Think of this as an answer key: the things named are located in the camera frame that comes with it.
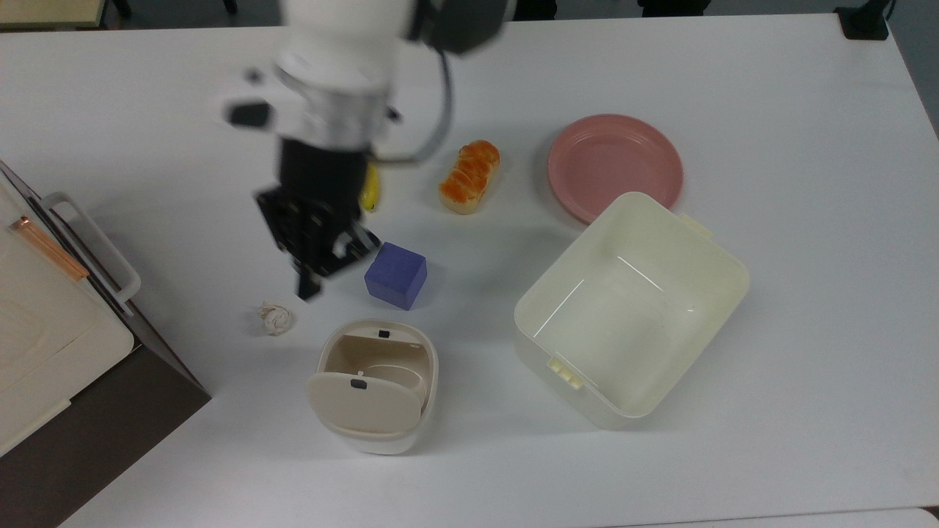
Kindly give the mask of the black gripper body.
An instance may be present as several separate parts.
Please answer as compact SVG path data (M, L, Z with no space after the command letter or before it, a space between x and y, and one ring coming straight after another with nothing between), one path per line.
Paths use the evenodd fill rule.
M295 269L333 273L333 243L342 231L361 225L359 195L365 186L363 151L314 147L298 139L279 141L278 184L255 195L279 250Z

